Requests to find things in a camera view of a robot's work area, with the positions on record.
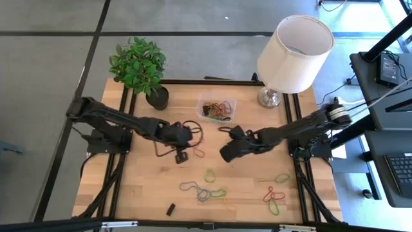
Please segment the black power adapter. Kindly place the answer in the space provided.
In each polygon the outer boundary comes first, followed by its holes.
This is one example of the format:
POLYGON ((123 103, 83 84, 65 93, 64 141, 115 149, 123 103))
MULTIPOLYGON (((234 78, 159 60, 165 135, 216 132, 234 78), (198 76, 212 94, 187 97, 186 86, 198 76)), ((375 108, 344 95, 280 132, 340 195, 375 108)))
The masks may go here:
POLYGON ((377 84, 394 88, 400 83, 400 70, 397 58, 390 53, 382 53, 377 60, 377 84))

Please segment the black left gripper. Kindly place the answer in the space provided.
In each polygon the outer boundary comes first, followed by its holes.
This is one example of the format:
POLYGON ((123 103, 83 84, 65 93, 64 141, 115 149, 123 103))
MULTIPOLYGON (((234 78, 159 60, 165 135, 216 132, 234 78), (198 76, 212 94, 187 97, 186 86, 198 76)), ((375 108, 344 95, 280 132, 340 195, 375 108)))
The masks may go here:
MULTIPOLYGON (((188 126, 172 124, 160 129, 160 142, 176 148, 188 148, 192 140, 192 131, 188 126)), ((177 164, 188 161, 186 151, 176 150, 175 161, 177 164)))

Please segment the black keyboard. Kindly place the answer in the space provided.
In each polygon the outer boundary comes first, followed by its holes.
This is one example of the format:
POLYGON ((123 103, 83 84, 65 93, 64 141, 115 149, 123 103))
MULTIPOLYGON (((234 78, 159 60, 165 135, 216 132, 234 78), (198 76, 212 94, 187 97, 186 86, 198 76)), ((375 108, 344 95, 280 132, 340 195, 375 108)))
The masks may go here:
POLYGON ((412 153, 385 155, 384 158, 400 195, 412 198, 412 153))

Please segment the black stand pole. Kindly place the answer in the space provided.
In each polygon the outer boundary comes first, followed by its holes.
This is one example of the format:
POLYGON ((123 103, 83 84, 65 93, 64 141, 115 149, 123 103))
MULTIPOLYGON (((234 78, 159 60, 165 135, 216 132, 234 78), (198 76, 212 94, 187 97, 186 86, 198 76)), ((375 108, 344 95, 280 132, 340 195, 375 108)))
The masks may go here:
POLYGON ((362 59, 367 63, 374 61, 389 45, 394 43, 410 28, 412 28, 412 12, 388 32, 375 46, 363 54, 362 59))

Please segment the blue rubber band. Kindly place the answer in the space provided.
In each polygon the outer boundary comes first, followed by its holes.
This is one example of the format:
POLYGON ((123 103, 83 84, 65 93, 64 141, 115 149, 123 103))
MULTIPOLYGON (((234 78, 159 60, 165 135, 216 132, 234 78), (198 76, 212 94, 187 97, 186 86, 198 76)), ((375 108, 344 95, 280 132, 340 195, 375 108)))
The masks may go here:
POLYGON ((207 189, 197 189, 197 199, 200 202, 205 202, 211 198, 212 193, 207 189))
POLYGON ((182 182, 179 185, 179 189, 182 191, 189 191, 193 189, 196 191, 197 196, 201 198, 204 198, 208 195, 207 190, 199 187, 199 185, 195 181, 182 182))

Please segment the black side desk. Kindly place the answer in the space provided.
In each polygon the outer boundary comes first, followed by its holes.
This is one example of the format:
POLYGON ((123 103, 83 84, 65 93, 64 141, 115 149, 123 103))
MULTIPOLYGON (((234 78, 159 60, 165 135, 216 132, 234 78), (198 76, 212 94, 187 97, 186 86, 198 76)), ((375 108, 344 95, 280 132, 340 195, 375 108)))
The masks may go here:
POLYGON ((385 155, 412 153, 412 131, 367 131, 364 135, 390 206, 412 208, 412 198, 400 195, 384 158, 385 155))
MULTIPOLYGON (((376 101, 391 89, 377 84, 377 64, 363 61, 361 54, 350 55, 351 66, 360 84, 367 104, 376 101)), ((407 77, 412 78, 412 54, 400 54, 400 62, 406 69, 407 77)), ((368 108, 371 118, 378 130, 412 131, 412 111, 390 112, 386 108, 412 99, 412 81, 401 90, 393 92, 374 106, 368 108)))

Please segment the silver frame bracket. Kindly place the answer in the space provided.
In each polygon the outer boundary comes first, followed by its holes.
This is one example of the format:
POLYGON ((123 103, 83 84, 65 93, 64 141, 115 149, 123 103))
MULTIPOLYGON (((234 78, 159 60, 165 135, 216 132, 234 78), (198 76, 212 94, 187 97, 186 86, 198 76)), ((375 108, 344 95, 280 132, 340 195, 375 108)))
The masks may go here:
POLYGON ((280 224, 279 230, 288 232, 317 232, 315 227, 280 224))
POLYGON ((137 225, 137 221, 113 221, 103 222, 101 228, 135 227, 137 225))

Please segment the silver lamp white shade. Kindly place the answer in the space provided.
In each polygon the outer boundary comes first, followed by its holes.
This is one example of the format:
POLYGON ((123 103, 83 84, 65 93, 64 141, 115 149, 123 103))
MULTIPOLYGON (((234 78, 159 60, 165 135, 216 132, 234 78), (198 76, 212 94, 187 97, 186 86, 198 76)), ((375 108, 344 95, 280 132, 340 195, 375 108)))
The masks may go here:
POLYGON ((308 15, 284 18, 257 59, 257 76, 264 84, 258 103, 274 108, 280 93, 311 87, 333 47, 332 31, 322 21, 308 15))

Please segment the clear plastic bin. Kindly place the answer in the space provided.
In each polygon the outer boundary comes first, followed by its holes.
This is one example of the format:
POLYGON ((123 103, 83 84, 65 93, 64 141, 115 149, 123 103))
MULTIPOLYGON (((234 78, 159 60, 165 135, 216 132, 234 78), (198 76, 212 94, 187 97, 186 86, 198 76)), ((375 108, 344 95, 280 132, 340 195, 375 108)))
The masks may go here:
POLYGON ((197 104, 196 104, 196 114, 199 117, 199 119, 203 121, 213 122, 213 123, 216 123, 222 126, 226 126, 226 125, 229 125, 234 120, 236 106, 237 106, 236 98, 227 92, 203 92, 200 94, 197 104), (211 103, 216 103, 216 102, 221 103, 223 101, 228 101, 233 108, 233 112, 231 114, 226 115, 227 117, 231 117, 231 121, 215 121, 203 115, 203 112, 202 112, 203 105, 209 106, 211 103))

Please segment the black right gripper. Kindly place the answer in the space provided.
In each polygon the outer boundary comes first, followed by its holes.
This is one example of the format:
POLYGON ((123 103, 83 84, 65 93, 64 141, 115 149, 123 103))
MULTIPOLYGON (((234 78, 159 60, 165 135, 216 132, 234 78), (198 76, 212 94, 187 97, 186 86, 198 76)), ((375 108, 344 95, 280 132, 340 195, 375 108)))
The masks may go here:
POLYGON ((228 143, 220 149, 220 154, 225 162, 231 162, 239 155, 247 155, 249 153, 257 153, 258 146, 250 141, 250 137, 244 133, 233 134, 234 143, 228 143))

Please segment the green plant black pot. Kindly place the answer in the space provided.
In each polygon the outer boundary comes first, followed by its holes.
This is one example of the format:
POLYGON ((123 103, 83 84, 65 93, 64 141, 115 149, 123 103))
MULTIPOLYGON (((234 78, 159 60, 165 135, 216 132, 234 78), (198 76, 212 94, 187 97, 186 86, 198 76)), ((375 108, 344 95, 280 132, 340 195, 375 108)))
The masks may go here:
POLYGON ((165 110, 169 92, 161 85, 166 56, 153 41, 131 37, 125 46, 116 45, 116 54, 109 56, 109 72, 115 82, 121 82, 135 95, 144 94, 149 105, 165 110))

